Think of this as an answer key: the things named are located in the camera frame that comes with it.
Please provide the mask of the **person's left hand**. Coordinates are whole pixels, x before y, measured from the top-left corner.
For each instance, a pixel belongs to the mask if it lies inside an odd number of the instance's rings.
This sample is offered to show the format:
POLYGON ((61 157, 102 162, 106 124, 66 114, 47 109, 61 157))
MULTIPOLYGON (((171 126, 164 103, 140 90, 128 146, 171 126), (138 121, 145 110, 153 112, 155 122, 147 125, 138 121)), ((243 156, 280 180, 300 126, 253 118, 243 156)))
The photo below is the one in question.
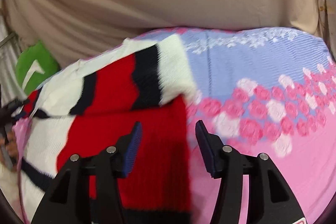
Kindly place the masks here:
MULTIPOLYGON (((16 162, 18 162, 18 146, 17 146, 17 138, 15 136, 15 132, 12 130, 7 133, 7 139, 9 140, 9 143, 5 144, 5 139, 1 137, 1 146, 5 145, 6 151, 8 152, 10 157, 15 158, 16 162)), ((6 167, 5 159, 3 157, 3 153, 1 151, 1 164, 6 167)), ((11 172, 16 172, 17 171, 17 163, 13 164, 12 168, 7 168, 11 170, 11 172)))

